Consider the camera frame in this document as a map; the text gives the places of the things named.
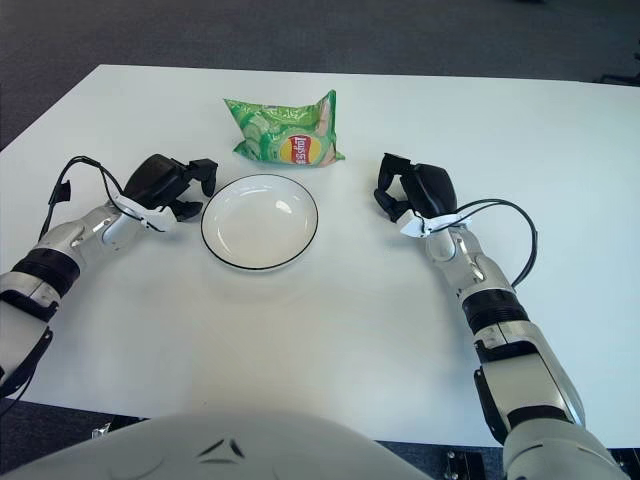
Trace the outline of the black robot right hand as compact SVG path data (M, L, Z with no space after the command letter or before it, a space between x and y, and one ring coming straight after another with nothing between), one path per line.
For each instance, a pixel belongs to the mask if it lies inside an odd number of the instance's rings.
M405 199L388 193L398 177ZM453 214L457 197L447 171L441 167L416 163L407 158L385 153L381 161L374 198L392 222L411 210L432 219Z

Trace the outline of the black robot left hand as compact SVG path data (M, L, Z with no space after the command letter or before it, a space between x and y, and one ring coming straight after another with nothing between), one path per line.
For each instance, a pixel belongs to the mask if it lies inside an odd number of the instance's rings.
M148 210L169 207L179 222L189 220L200 213L203 203L183 201L179 197L192 181L201 184L206 197L212 197L217 169L218 164L207 158L183 164L173 158L154 154L131 175L123 193L126 198Z

